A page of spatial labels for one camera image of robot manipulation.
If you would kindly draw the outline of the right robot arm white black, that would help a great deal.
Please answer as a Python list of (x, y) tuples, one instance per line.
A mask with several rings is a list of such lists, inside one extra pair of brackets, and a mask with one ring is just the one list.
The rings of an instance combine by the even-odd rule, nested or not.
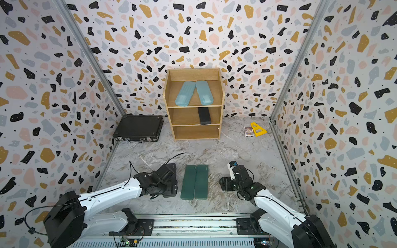
[(269, 234), (288, 248), (336, 247), (317, 216), (306, 216), (280, 201), (236, 161), (231, 161), (227, 168), (230, 176), (219, 180), (222, 191), (235, 191), (239, 199), (257, 207), (249, 218), (236, 220), (239, 235)]

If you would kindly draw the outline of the light blue pencil case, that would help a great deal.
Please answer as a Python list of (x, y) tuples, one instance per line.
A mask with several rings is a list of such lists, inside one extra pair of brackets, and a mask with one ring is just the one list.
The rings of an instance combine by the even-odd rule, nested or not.
[(196, 87), (195, 82), (192, 81), (184, 82), (176, 97), (175, 104), (177, 106), (188, 106), (194, 94), (195, 87)]
[(212, 95), (208, 82), (196, 81), (195, 85), (201, 105), (212, 105), (214, 103), (214, 97)]

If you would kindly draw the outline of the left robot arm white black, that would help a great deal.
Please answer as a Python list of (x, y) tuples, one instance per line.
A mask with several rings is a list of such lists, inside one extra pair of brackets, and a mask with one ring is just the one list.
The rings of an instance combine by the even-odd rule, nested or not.
[(166, 163), (151, 173), (137, 173), (126, 181), (91, 193), (65, 193), (44, 218), (48, 243), (67, 248), (85, 236), (146, 236), (153, 219), (139, 220), (129, 208), (115, 213), (102, 211), (126, 200), (149, 195), (154, 199), (177, 194), (176, 164)]

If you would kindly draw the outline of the green pencil case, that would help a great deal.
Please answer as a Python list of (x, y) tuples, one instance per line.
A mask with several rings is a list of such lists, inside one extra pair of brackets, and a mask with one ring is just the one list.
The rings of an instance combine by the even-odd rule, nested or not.
[(208, 199), (208, 165), (198, 165), (196, 167), (195, 199)]
[(186, 165), (181, 191), (181, 199), (193, 200), (196, 182), (196, 165)]

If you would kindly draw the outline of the black pencil case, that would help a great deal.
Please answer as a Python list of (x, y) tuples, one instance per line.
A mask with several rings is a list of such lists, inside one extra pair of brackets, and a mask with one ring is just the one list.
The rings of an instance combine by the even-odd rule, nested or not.
[(208, 107), (198, 108), (198, 115), (200, 119), (200, 125), (210, 125), (212, 123)]
[(164, 198), (175, 197), (177, 195), (178, 183), (176, 179), (176, 164), (170, 163), (166, 164), (167, 174), (165, 176), (166, 190), (163, 193)]

